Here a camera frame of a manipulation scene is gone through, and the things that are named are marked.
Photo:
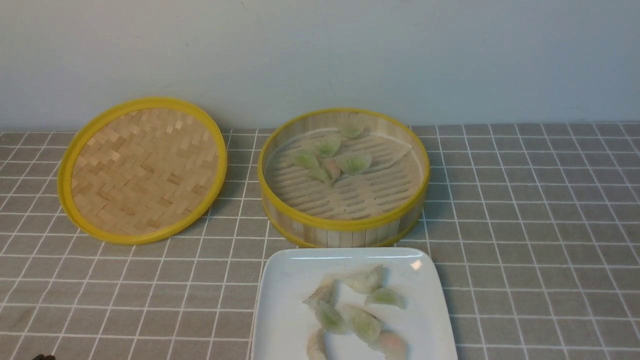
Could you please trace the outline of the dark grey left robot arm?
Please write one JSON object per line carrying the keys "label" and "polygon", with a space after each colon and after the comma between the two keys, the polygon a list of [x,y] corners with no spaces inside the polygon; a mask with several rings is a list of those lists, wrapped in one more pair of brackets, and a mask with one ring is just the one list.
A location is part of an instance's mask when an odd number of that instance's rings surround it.
{"label": "dark grey left robot arm", "polygon": [[53,354],[38,354],[32,360],[57,360]]}

